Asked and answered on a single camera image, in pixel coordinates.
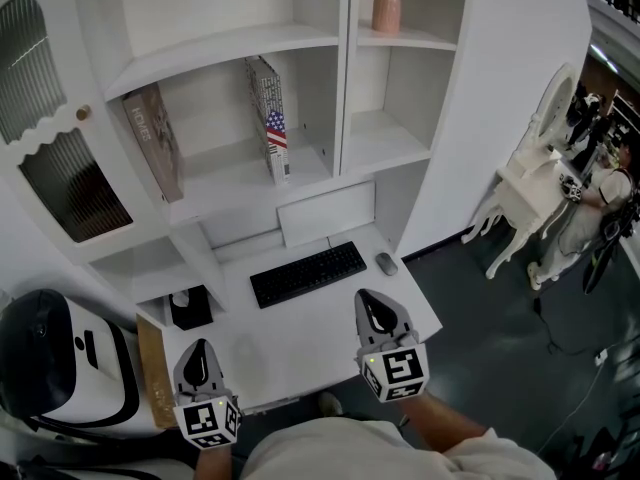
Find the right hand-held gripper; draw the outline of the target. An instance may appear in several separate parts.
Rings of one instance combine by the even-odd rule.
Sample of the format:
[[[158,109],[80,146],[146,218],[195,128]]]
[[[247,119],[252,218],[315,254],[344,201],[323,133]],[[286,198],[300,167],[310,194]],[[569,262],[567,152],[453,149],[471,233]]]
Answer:
[[[371,289],[358,290],[354,305],[360,340],[356,362],[376,398],[389,403],[421,395],[429,366],[407,309]]]

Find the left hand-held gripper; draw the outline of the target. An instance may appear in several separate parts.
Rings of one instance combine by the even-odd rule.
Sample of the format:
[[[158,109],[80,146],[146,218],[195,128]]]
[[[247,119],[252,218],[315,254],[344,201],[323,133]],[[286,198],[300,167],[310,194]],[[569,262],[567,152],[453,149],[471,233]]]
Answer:
[[[237,397],[225,387],[213,346],[196,340],[173,371],[174,415],[183,437],[199,450],[237,442],[242,413]]]

